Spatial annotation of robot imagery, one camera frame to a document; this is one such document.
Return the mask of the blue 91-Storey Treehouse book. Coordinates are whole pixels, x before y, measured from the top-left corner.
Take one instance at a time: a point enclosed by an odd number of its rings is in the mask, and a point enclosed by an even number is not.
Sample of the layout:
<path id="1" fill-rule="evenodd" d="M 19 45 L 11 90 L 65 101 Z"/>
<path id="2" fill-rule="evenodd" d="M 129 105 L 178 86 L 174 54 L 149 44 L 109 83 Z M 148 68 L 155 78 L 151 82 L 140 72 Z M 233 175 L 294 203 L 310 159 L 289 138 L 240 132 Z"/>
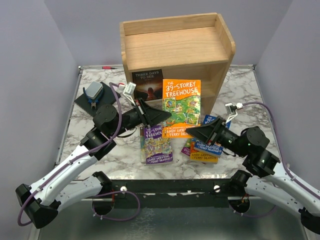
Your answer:
<path id="1" fill-rule="evenodd" d="M 215 119 L 216 119 L 215 116 L 207 114 L 204 117 L 203 125 L 209 124 L 212 121 L 214 121 Z M 207 145 L 207 144 L 204 144 L 204 143 L 200 142 L 199 140 L 195 141 L 194 149 L 199 151 L 199 152 L 203 152 L 203 153 L 215 156 L 217 158 L 221 157 L 221 155 L 223 153 L 223 150 L 224 150 L 224 148 L 219 143 L 215 143 L 215 144 L 212 144 L 212 145 Z"/>

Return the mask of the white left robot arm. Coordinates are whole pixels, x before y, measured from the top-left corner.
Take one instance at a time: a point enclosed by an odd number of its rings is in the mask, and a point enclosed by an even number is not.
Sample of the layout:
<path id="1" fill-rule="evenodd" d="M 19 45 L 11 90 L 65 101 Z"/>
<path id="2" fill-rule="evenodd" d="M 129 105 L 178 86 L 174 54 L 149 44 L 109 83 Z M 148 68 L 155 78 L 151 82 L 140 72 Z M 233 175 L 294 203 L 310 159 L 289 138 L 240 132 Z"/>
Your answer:
<path id="1" fill-rule="evenodd" d="M 114 138 L 118 135 L 139 125 L 154 127 L 169 117 L 170 112 L 151 107 L 141 98 L 125 113 L 121 107 L 102 105 L 93 118 L 94 127 L 64 161 L 40 180 L 16 188 L 20 213 L 26 213 L 29 222 L 41 229 L 63 209 L 82 199 L 113 195 L 112 181 L 102 171 L 77 184 L 71 182 L 106 156 L 116 146 Z"/>

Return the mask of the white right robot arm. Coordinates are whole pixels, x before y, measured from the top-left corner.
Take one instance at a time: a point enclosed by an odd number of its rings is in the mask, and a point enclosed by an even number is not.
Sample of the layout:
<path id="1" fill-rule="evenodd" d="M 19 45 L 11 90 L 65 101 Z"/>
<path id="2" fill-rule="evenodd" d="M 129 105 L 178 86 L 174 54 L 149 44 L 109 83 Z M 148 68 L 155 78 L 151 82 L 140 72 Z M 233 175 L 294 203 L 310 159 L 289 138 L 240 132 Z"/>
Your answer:
<path id="1" fill-rule="evenodd" d="M 247 172 L 238 171 L 229 189 L 240 196 L 244 192 L 265 199 L 298 216 L 304 227 L 320 232 L 320 191 L 288 169 L 287 165 L 267 150 L 270 140 L 257 126 L 240 135 L 226 127 L 226 120 L 214 121 L 188 128 L 186 132 L 203 144 L 220 144 L 244 158 Z"/>

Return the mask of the orange 39-Storey Treehouse book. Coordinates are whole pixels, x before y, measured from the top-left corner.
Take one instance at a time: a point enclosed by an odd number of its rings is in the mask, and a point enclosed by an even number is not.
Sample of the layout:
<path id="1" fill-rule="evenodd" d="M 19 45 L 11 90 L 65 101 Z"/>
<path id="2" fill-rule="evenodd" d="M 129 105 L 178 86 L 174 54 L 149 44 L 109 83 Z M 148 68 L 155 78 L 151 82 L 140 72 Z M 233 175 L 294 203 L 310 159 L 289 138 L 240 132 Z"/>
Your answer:
<path id="1" fill-rule="evenodd" d="M 163 138 L 191 138 L 186 129 L 200 126 L 201 80 L 164 79 L 162 109 L 171 116 L 162 122 Z"/>

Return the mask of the purple 52-Storey Treehouse book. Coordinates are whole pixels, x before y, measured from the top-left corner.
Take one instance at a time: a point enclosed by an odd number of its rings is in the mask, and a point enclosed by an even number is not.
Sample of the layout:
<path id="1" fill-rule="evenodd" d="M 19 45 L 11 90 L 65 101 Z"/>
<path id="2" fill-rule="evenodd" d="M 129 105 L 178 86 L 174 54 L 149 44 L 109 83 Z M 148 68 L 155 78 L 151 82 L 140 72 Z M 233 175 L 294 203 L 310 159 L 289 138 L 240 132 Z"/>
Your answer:
<path id="1" fill-rule="evenodd" d="M 173 162 L 173 148 L 170 138 L 163 138 L 163 126 L 140 127 L 141 163 L 145 165 L 161 165 Z"/>

